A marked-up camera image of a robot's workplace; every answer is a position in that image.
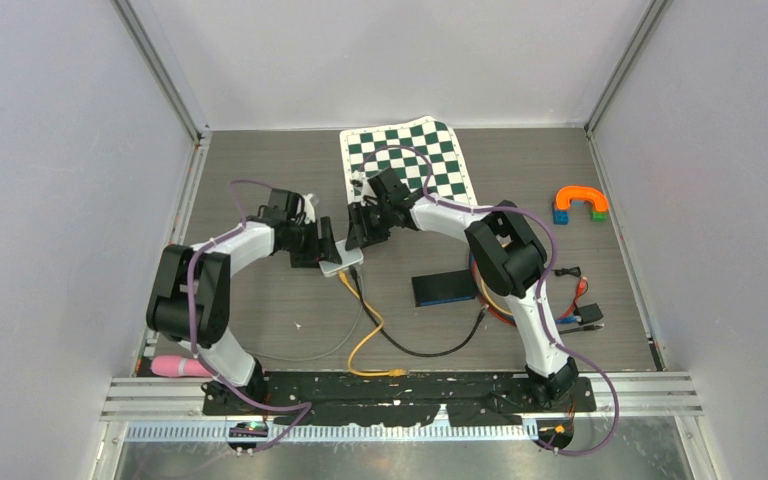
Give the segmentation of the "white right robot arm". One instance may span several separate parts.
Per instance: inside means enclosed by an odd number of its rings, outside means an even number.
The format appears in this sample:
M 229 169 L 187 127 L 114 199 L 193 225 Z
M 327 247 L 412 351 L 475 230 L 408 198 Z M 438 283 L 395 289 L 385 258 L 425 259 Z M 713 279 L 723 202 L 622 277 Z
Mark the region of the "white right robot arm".
M 362 181 L 363 196 L 348 206 L 346 247 L 386 241 L 394 227 L 434 232 L 466 243 L 481 278 L 508 305 L 526 352 L 526 373 L 534 403 L 556 410 L 578 378 L 547 298 L 551 259 L 525 212 L 511 202 L 476 206 L 412 190 L 385 169 Z

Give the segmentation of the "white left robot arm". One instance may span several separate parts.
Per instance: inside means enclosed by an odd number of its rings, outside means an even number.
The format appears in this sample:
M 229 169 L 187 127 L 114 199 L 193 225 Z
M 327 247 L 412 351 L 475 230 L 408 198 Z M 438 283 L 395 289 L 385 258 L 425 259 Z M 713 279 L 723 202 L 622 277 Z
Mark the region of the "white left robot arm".
M 189 349 L 218 379 L 240 412 L 267 398 L 261 363 L 229 327 L 231 279 L 250 264 L 286 252 L 294 268 L 338 263 L 331 220 L 313 194 L 273 189 L 265 204 L 231 230 L 193 245 L 171 244 L 160 257 L 146 310 L 147 327 Z

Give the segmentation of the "black network switch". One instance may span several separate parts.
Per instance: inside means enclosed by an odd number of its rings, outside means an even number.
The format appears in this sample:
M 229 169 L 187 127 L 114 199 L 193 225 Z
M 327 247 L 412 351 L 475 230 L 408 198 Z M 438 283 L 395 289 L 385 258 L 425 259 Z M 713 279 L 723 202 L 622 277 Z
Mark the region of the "black network switch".
M 477 287 L 469 270 L 456 270 L 411 278 L 416 307 L 475 299 Z

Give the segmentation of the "small white grey hub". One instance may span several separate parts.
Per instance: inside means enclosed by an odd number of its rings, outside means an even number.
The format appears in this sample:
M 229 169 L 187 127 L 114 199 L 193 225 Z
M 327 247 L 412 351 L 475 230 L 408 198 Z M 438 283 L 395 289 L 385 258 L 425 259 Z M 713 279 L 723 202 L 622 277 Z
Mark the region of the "small white grey hub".
M 364 255 L 362 250 L 360 248 L 347 249 L 346 244 L 346 240 L 339 240 L 335 244 L 339 256 L 338 261 L 322 260 L 319 262 L 321 273 L 325 278 L 334 277 L 340 272 L 348 271 L 351 267 L 356 267 L 363 263 Z

